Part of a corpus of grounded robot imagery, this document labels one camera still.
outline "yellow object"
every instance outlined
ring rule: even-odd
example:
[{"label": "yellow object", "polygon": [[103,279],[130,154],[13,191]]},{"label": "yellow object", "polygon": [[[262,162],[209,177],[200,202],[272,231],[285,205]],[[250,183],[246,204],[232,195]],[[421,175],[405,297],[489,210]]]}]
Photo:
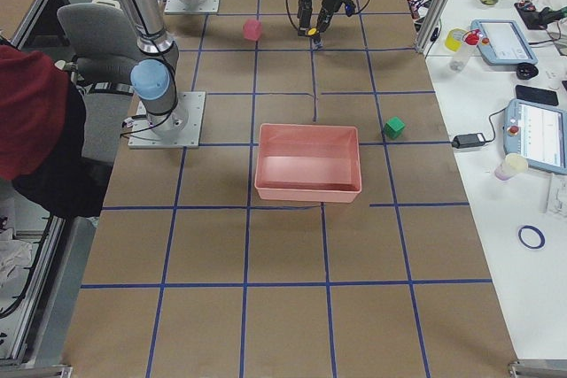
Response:
[{"label": "yellow object", "polygon": [[462,30],[460,28],[453,28],[449,31],[447,38],[445,39],[445,46],[452,50],[453,52],[457,52],[459,47],[462,43],[462,38],[467,33],[467,30]]}]

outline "blue tape roll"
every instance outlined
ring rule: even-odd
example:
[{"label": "blue tape roll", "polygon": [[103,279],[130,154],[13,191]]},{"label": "blue tape roll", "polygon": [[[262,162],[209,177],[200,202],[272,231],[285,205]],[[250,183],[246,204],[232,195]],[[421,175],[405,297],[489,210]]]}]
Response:
[{"label": "blue tape roll", "polygon": [[[540,243],[538,245],[530,245],[529,243],[527,243],[526,241],[524,241],[524,238],[522,237],[522,232],[525,229],[530,229],[533,232],[536,233],[536,235],[540,238]],[[530,250],[539,250],[541,247],[543,247],[546,244],[546,237],[543,235],[543,232],[541,232],[539,229],[537,229],[535,226],[531,226],[531,225],[524,225],[522,226],[518,231],[517,231],[517,237],[520,239],[520,243],[522,243],[522,245],[524,247],[529,248]]]}]

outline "transparent cup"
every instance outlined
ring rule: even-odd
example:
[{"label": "transparent cup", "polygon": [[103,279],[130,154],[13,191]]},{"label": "transparent cup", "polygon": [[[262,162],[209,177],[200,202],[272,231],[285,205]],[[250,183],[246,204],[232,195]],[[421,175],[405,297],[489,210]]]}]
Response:
[{"label": "transparent cup", "polygon": [[494,170],[494,175],[501,181],[507,181],[528,169],[528,160],[520,154],[508,154]]}]

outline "tablet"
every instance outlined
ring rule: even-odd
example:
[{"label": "tablet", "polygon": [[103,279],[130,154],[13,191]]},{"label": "tablet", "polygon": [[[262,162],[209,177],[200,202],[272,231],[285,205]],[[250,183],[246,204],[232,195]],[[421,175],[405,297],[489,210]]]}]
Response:
[{"label": "tablet", "polygon": [[475,19],[470,29],[479,29],[490,41],[479,43],[478,50],[488,64],[514,65],[521,62],[537,64],[538,59],[515,21],[504,19]]},{"label": "tablet", "polygon": [[567,112],[512,99],[504,112],[504,150],[525,157],[531,167],[567,174]]}]

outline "metal mounting plate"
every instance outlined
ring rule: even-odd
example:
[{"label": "metal mounting plate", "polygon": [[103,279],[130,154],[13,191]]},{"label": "metal mounting plate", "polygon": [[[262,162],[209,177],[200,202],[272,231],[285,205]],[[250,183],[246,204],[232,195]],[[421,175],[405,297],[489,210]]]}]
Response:
[{"label": "metal mounting plate", "polygon": [[217,13],[219,11],[219,4],[221,0],[206,0],[204,3],[191,8],[184,4],[181,0],[167,0],[166,15],[194,15],[201,13]]},{"label": "metal mounting plate", "polygon": [[[147,120],[134,122],[132,131],[144,130],[140,133],[130,135],[128,146],[132,149],[162,149],[162,148],[198,148],[201,136],[201,125],[203,124],[203,113],[205,111],[205,92],[179,92],[179,102],[189,112],[189,121],[179,132],[175,139],[162,140],[152,130],[144,130],[148,127]],[[144,105],[140,102],[136,114],[145,115]]]}]

